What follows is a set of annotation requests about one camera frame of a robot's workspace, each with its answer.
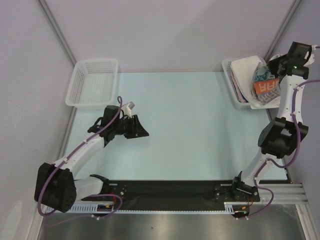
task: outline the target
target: table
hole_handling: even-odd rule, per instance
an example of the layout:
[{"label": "table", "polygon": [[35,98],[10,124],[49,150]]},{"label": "table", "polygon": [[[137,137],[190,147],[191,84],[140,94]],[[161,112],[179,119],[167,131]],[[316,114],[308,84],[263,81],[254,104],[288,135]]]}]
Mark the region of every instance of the table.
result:
[{"label": "table", "polygon": [[[231,180],[256,155],[269,123],[263,109],[233,106],[222,72],[120,73],[116,92],[134,102],[132,113],[150,136],[116,136],[76,179]],[[103,112],[77,110],[66,153]],[[271,166],[264,179],[286,180],[286,171]]]}]

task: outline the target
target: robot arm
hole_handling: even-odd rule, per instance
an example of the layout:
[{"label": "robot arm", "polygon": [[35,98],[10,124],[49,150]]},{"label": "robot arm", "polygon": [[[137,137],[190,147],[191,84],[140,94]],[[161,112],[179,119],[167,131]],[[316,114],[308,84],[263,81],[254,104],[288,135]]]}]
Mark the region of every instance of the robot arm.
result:
[{"label": "robot arm", "polygon": [[271,73],[279,77],[281,89],[279,110],[276,118],[260,134],[258,153],[250,165],[233,179],[230,194],[236,201],[258,195],[259,181],[273,161],[280,161],[296,149],[297,128],[292,114],[295,115],[299,127],[300,140],[302,141],[307,135],[309,128],[303,125],[301,116],[304,87],[298,86],[303,84],[309,76],[306,65],[311,62],[311,56],[313,56],[311,45],[293,42],[288,54],[269,61]]},{"label": "robot arm", "polygon": [[77,149],[68,161],[66,157],[62,157],[53,164],[44,163],[41,165],[38,170],[34,199],[38,201],[48,177],[63,162],[65,164],[57,170],[45,189],[42,204],[65,213],[76,200],[90,195],[109,194],[109,180],[107,178],[94,174],[87,179],[75,181],[74,176],[94,154],[102,150],[116,135],[124,135],[127,139],[149,136],[149,133],[141,126],[138,116],[132,115],[131,110],[134,106],[133,102],[123,105],[121,108],[122,118],[118,115],[109,127],[87,141],[88,138],[103,129],[119,111],[118,106],[107,106],[104,109],[103,117],[99,117],[89,128],[86,140],[84,140],[85,144]]}]

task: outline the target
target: white wall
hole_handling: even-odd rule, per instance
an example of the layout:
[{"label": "white wall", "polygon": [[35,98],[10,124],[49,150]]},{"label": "white wall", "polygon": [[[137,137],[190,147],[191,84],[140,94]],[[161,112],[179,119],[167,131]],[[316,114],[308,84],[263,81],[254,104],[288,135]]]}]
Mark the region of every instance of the white wall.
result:
[{"label": "white wall", "polygon": [[221,71],[264,57],[293,0],[47,0],[75,58],[121,72]]},{"label": "white wall", "polygon": [[57,157],[69,118],[73,67],[35,0],[2,0],[0,9],[0,224],[21,200],[14,239],[24,239],[38,168]]},{"label": "white wall", "polygon": [[[287,53],[293,41],[320,45],[319,10],[319,0],[305,0],[274,54]],[[309,71],[309,80],[320,79],[320,50],[315,52],[315,62]],[[303,184],[314,218],[320,226],[320,83],[305,87],[301,112],[303,124],[309,126],[309,132],[301,143],[299,156],[289,172],[296,183]]]}]

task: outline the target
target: white towel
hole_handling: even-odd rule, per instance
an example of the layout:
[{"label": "white towel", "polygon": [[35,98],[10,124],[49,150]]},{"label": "white towel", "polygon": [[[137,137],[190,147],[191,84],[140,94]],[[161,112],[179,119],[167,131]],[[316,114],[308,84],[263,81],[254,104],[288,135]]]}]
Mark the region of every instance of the white towel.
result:
[{"label": "white towel", "polygon": [[262,61],[258,56],[250,56],[231,62],[236,82],[243,96],[250,103],[252,109],[270,109],[278,108],[280,98],[276,98],[266,105],[263,105],[258,99],[251,94],[253,75],[259,63]]}]

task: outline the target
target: plastic basket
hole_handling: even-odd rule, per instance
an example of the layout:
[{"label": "plastic basket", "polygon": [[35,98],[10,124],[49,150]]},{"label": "plastic basket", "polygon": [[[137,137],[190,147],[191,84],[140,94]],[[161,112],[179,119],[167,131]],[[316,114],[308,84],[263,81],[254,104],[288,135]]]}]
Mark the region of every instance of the plastic basket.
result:
[{"label": "plastic basket", "polygon": [[118,61],[78,61],[72,73],[65,103],[77,109],[103,109],[115,98]]},{"label": "plastic basket", "polygon": [[234,85],[234,82],[232,81],[231,78],[231,62],[235,61],[235,60],[239,60],[242,59],[242,57],[238,57],[238,58],[230,58],[230,59],[225,59],[222,61],[222,68],[224,71],[224,75],[225,75],[225,80],[226,80],[226,84],[228,86],[229,89],[229,93],[233,102],[233,105],[236,109],[250,109],[250,103],[248,102],[240,102],[238,100],[237,97],[237,91],[236,91],[236,87]]}]

